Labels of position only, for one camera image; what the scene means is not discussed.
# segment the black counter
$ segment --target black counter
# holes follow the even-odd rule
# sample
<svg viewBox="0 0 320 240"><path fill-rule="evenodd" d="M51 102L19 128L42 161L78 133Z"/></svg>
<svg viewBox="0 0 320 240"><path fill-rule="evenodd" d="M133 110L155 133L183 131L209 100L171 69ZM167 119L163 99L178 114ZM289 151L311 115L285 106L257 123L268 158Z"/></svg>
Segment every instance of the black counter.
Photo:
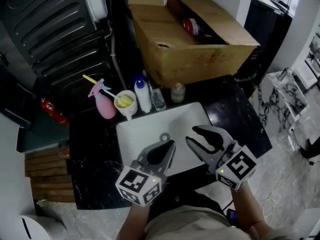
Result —
<svg viewBox="0 0 320 240"><path fill-rule="evenodd" d="M245 94L231 76L219 77L186 85L183 104L170 100L170 90L164 90L167 109L200 102L213 126L225 129L241 146L261 157L272 146L269 138ZM143 116L141 111L133 117ZM84 112L70 121L70 161L78 209L99 210L127 207L115 182L122 171L116 125L126 119L119 113L112 121L103 119L96 109ZM208 166L170 176L167 188L173 192L198 189L214 182L207 175Z"/></svg>

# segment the white cup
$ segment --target white cup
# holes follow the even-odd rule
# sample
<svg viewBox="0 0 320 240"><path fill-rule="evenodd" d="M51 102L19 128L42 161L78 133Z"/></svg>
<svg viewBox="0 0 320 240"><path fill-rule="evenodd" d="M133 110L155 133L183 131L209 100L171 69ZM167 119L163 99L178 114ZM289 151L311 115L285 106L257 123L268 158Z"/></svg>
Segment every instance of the white cup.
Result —
<svg viewBox="0 0 320 240"><path fill-rule="evenodd" d="M122 115L124 115L126 117L126 119L128 119L128 121L130 121L130 120L132 120L132 116L135 113L137 113L137 111L138 111L137 97L136 97L135 93L130 90L123 90L117 94L118 97L121 97L124 95L129 96L133 100L133 103L130 106L125 107L125 108L119 107L116 99L114 99L113 103L114 103L114 106L116 107L116 109L119 110L119 112Z"/></svg>

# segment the person's left arm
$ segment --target person's left arm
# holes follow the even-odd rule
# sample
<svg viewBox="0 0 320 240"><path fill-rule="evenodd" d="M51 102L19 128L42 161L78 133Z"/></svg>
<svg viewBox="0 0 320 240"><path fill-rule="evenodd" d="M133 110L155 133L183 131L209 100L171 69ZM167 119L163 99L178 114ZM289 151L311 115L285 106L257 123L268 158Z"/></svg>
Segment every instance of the person's left arm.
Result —
<svg viewBox="0 0 320 240"><path fill-rule="evenodd" d="M133 203L116 240L143 240L149 211L150 205L142 207Z"/></svg>

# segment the cardboard box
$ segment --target cardboard box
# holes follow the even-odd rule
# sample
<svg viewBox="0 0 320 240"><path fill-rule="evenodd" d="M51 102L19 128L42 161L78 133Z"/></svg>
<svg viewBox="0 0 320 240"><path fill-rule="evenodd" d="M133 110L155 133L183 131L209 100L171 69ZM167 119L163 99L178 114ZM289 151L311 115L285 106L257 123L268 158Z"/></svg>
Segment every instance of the cardboard box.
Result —
<svg viewBox="0 0 320 240"><path fill-rule="evenodd" d="M211 0L129 0L146 70L170 88L234 75L259 43ZM187 33L183 19L196 18L217 44L201 45Z"/></svg>

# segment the white bottle with blue cap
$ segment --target white bottle with blue cap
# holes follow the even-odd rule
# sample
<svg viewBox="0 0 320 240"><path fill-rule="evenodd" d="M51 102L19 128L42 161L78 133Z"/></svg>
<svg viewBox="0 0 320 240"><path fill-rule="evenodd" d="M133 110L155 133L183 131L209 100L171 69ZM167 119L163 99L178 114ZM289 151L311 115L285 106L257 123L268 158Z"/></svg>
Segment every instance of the white bottle with blue cap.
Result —
<svg viewBox="0 0 320 240"><path fill-rule="evenodd" d="M134 91L138 97L138 101L143 112L149 113L151 110L151 100L149 88L147 83L144 81L143 75L138 75L134 78Z"/></svg>

